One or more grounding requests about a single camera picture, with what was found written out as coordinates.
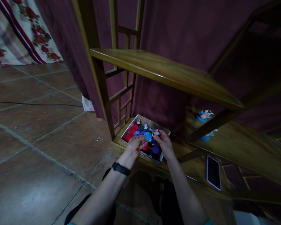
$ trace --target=right hand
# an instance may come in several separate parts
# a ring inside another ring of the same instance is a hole
[[[160,144],[160,147],[163,151],[163,155],[167,160],[168,157],[175,157],[170,137],[163,130],[158,131],[161,133],[160,137],[157,135],[154,135],[153,137]]]

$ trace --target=watch strap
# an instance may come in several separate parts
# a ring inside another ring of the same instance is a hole
[[[118,162],[114,162],[112,165],[112,168],[114,171],[118,171],[126,176],[129,176],[129,174],[130,174],[130,170],[121,166]]]

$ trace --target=red bottle cap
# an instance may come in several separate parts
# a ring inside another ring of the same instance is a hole
[[[134,124],[133,126],[132,126],[134,129],[138,129],[138,125],[137,124]]]
[[[147,143],[147,144],[145,145],[145,147],[142,148],[142,150],[147,151],[148,148],[149,148],[149,144]]]
[[[129,142],[129,140],[130,140],[132,137],[133,137],[132,134],[126,134],[126,135],[124,136],[124,140],[127,141],[127,142]]]
[[[134,127],[132,127],[132,128],[130,129],[130,134],[134,134],[135,131],[136,131],[136,129],[135,129]]]

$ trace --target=floral curtain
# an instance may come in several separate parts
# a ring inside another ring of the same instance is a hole
[[[34,0],[0,0],[0,68],[63,59]]]

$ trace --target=smartphone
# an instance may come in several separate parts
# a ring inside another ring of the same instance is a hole
[[[221,173],[220,166],[217,161],[215,161],[210,156],[207,156],[207,170],[206,170],[206,180],[212,186],[218,190],[222,190]]]

